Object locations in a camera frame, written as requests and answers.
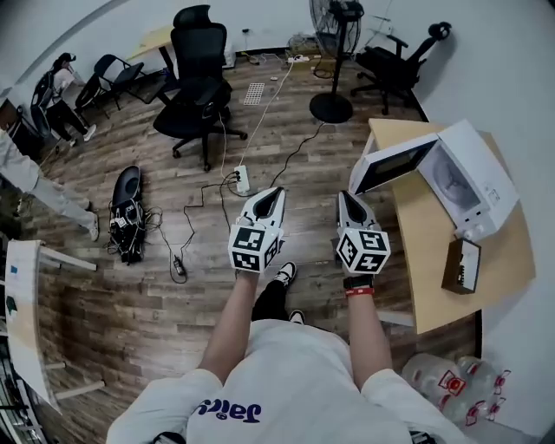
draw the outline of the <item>sneaker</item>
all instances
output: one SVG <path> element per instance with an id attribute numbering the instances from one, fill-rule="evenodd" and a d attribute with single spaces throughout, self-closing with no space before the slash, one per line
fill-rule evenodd
<path id="1" fill-rule="evenodd" d="M 292 262 L 286 262 L 284 266 L 279 269 L 273 280 L 283 283 L 285 288 L 287 288 L 295 278 L 296 274 L 297 266 Z"/>
<path id="2" fill-rule="evenodd" d="M 96 131 L 96 125 L 91 125 L 90 127 L 88 127 L 88 131 L 83 136 L 83 140 L 88 142 L 90 140 L 90 138 L 93 137 L 93 134 L 95 133 L 95 131 Z"/>
<path id="3" fill-rule="evenodd" d="M 294 310 L 289 315 L 289 322 L 290 323 L 300 323 L 304 325 L 304 314 L 301 310 Z"/>
<path id="4" fill-rule="evenodd" d="M 99 235 L 99 231 L 98 231 L 98 215 L 95 214 L 95 224 L 93 225 L 93 227 L 90 229 L 90 238 L 93 242 L 95 242 L 96 240 L 98 240 L 98 235 Z"/>

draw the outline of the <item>person standing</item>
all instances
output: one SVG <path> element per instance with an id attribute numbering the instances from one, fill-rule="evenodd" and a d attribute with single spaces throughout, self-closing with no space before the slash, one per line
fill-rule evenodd
<path id="1" fill-rule="evenodd" d="M 68 52 L 64 52 L 52 65 L 52 72 L 54 74 L 54 93 L 52 94 L 52 100 L 46 108 L 46 118 L 50 127 L 54 129 L 60 137 L 67 140 L 71 147 L 77 142 L 77 140 L 72 139 L 69 135 L 65 128 L 66 123 L 79 131 L 79 133 L 83 135 L 83 139 L 86 142 L 90 140 L 96 131 L 96 125 L 92 125 L 86 129 L 79 117 L 77 117 L 63 98 L 64 92 L 70 87 L 70 85 L 75 84 L 80 87 L 85 86 L 85 83 L 76 79 L 71 72 L 72 69 L 70 62 L 73 60 L 75 60 L 74 56 Z"/>
<path id="2" fill-rule="evenodd" d="M 296 274 L 284 264 L 255 303 L 259 275 L 240 271 L 199 366 L 150 382 L 107 444 L 471 442 L 392 370 L 368 276 L 343 282 L 347 344 L 287 316 Z"/>
<path id="3" fill-rule="evenodd" d="M 0 174 L 24 193 L 33 194 L 58 214 L 73 219 L 87 228 L 96 241 L 99 236 L 98 216 L 87 211 L 90 202 L 73 190 L 44 178 L 41 168 L 22 155 L 10 136 L 0 129 Z"/>

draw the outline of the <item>power strip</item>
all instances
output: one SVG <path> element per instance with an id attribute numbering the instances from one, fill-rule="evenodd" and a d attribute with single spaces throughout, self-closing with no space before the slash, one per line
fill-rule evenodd
<path id="1" fill-rule="evenodd" d="M 233 170 L 237 173 L 237 193 L 246 193 L 251 189 L 249 176 L 246 174 L 246 166 L 239 165 Z"/>

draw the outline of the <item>wooden floor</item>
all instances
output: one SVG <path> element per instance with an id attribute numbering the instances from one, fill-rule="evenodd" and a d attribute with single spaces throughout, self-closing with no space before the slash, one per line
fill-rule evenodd
<path id="1" fill-rule="evenodd" d="M 252 66 L 240 62 L 225 77 L 234 88 L 230 126 L 251 132 L 264 105 L 278 84 L 270 77 L 284 71 L 279 61 Z M 265 82 L 260 106 L 242 104 L 251 82 Z M 360 84 L 356 67 L 342 70 L 340 91 Z M 271 104 L 256 138 L 245 156 L 251 186 L 265 189 L 283 167 L 289 153 L 316 132 L 318 123 L 310 114 L 310 98 L 330 89 L 330 81 L 307 71 L 291 72 L 279 97 Z M 369 136 L 368 118 L 382 117 L 376 94 L 352 100 L 354 116 L 341 125 L 324 126 L 295 155 L 276 185 L 287 191 L 282 253 L 261 280 L 260 288 L 279 264 L 299 264 L 288 305 L 305 311 L 307 321 L 341 336 L 347 331 L 347 310 L 342 290 L 343 274 L 332 260 L 330 240 L 336 236 L 335 197 L 348 185 L 350 170 Z M 58 251 L 96 262 L 96 273 L 52 271 L 41 277 L 40 325 L 47 361 L 63 359 L 70 368 L 52 374 L 57 388 L 98 378 L 107 387 L 89 395 L 61 402 L 63 416 L 40 407 L 47 435 L 62 443 L 104 442 L 108 426 L 145 385 L 164 376 L 182 375 L 195 367 L 206 346 L 234 274 L 227 257 L 227 227 L 217 187 L 208 188 L 205 208 L 187 210 L 197 234 L 184 257 L 189 280 L 174 284 L 168 274 L 169 252 L 159 232 L 149 232 L 144 261 L 126 266 L 118 256 L 107 254 L 108 202 L 120 171 L 138 165 L 144 174 L 143 203 L 164 211 L 162 230 L 178 251 L 190 234 L 183 205 L 200 203 L 203 185 L 221 182 L 219 166 L 224 138 L 210 138 L 212 170 L 202 170 L 200 141 L 182 148 L 181 159 L 173 159 L 175 143 L 152 126 L 162 104 L 149 105 L 132 98 L 122 101 L 122 110 L 108 103 L 111 118 L 89 112 L 98 125 L 95 137 L 79 150 L 63 149 L 42 166 L 47 176 L 87 195 L 100 217 L 101 236 L 92 243 L 73 222 L 34 202 L 24 218 L 24 237 L 38 238 Z M 419 120 L 413 109 L 391 100 L 390 118 Z M 245 142 L 229 137 L 224 173 L 241 158 Z M 244 199 L 224 191 L 225 208 L 234 219 Z M 375 300 L 390 310 L 410 309 L 407 266 L 399 227 L 388 190 L 367 193 L 364 198 L 375 209 L 378 221 L 392 241 L 393 254 L 376 280 Z M 474 352 L 474 317 L 416 336 L 411 329 L 386 325 L 399 369 L 417 350 L 454 356 Z"/>

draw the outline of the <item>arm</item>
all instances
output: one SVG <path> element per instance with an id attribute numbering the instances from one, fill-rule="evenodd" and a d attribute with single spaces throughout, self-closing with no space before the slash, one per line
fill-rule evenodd
<path id="1" fill-rule="evenodd" d="M 232 295 L 200 362 L 199 369 L 212 372 L 222 383 L 245 357 L 257 283 L 257 273 L 241 271 L 238 274 Z"/>
<path id="2" fill-rule="evenodd" d="M 349 340 L 355 385 L 362 390 L 374 373 L 393 365 L 389 343 L 370 295 L 349 297 Z"/>

